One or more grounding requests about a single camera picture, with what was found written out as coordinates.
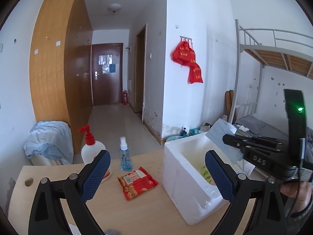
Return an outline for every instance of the wooden table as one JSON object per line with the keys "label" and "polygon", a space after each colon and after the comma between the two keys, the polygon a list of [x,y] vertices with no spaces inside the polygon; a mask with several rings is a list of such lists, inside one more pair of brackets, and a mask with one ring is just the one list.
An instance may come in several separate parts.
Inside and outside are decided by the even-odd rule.
{"label": "wooden table", "polygon": [[[112,176],[100,185],[94,198],[87,202],[88,208],[103,230],[115,229],[121,235],[211,233],[228,204],[200,223],[189,226],[162,185],[163,150],[138,155],[132,160],[134,169],[144,167],[160,184],[147,193],[126,201],[117,177],[128,172],[121,171],[119,160],[113,160]],[[51,181],[66,179],[71,173],[79,173],[82,168],[83,164],[22,168],[12,193],[8,213],[8,219],[19,235],[28,234],[30,210],[40,180],[43,177],[48,177]],[[33,184],[25,186],[25,181],[31,178]],[[236,234],[242,234],[245,229],[253,203],[254,200],[250,200]],[[65,200],[62,200],[62,206],[68,222],[75,225]]]}

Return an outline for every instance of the human hand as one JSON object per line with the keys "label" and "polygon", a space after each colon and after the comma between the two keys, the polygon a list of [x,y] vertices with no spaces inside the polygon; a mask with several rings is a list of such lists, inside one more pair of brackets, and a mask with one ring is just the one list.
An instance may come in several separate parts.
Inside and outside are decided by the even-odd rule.
{"label": "human hand", "polygon": [[[281,186],[281,193],[287,197],[295,198],[298,191],[298,182],[287,183]],[[309,182],[300,182],[298,199],[292,212],[300,212],[308,206],[312,195],[312,187]]]}

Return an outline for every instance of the textured blue grip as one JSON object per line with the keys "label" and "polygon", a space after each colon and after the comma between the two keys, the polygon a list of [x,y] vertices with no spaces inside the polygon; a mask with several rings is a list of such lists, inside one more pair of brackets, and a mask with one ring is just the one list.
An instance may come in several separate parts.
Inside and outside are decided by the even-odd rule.
{"label": "textured blue grip", "polygon": [[205,166],[211,174],[223,199],[231,203],[235,197],[234,185],[210,151],[205,154]]}
{"label": "textured blue grip", "polygon": [[110,167],[110,164],[111,156],[110,153],[106,151],[82,185],[82,193],[80,197],[84,203],[94,197],[103,179],[103,176],[106,174],[108,168]]}

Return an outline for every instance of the bunk bed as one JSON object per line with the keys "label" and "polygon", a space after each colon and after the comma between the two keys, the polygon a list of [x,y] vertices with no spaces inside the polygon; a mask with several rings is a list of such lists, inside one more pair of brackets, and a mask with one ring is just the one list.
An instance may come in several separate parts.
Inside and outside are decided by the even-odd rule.
{"label": "bunk bed", "polygon": [[[243,132],[238,130],[239,134],[252,136],[253,134],[268,136],[274,138],[288,139],[288,135],[281,130],[264,123],[263,121],[253,117],[253,114],[256,113],[258,101],[259,101],[259,91],[262,79],[262,69],[265,66],[273,66],[279,69],[291,71],[303,76],[306,76],[310,79],[313,79],[313,57],[307,54],[294,51],[291,49],[278,47],[280,42],[291,42],[298,45],[303,45],[309,48],[312,46],[301,43],[295,40],[277,38],[277,32],[289,33],[296,36],[305,37],[307,39],[313,40],[313,37],[286,31],[279,29],[265,29],[265,28],[244,28],[239,24],[239,20],[235,20],[236,26],[236,36],[237,36],[237,64],[236,64],[236,80],[234,87],[234,97],[232,102],[232,107],[229,116],[229,123],[232,123],[234,116],[237,118],[236,124],[240,123],[240,119],[244,118],[245,122],[250,123],[251,127],[255,127],[255,133],[251,131]],[[274,46],[265,46],[262,43],[258,42],[255,37],[252,36],[251,31],[270,31],[273,33],[273,43]],[[240,104],[237,103],[238,97],[238,78],[240,73],[240,61],[242,52],[248,53],[258,62],[260,62],[260,71],[259,71],[259,87],[257,88],[256,102]]]}

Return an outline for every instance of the wooden wardrobe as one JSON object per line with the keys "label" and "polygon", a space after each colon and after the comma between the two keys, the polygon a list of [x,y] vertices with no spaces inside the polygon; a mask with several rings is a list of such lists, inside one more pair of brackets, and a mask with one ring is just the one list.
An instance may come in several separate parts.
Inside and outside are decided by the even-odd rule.
{"label": "wooden wardrobe", "polygon": [[44,0],[32,35],[29,80],[37,122],[64,121],[80,152],[92,110],[92,28],[84,0]]}

